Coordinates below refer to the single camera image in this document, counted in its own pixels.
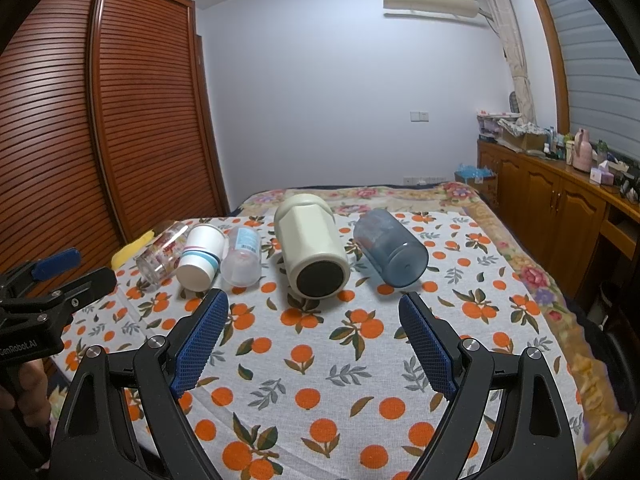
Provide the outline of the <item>person's left hand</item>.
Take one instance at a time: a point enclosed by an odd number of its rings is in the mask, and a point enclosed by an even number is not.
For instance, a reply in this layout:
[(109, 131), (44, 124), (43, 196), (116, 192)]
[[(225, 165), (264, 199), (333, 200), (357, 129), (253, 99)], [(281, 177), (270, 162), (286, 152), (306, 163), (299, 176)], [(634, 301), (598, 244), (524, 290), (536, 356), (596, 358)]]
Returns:
[(48, 399), (48, 376), (43, 360), (24, 363), (18, 372), (23, 392), (14, 399), (5, 388), (1, 389), (2, 410), (13, 410), (16, 406), (29, 427), (46, 426), (50, 420), (51, 405)]

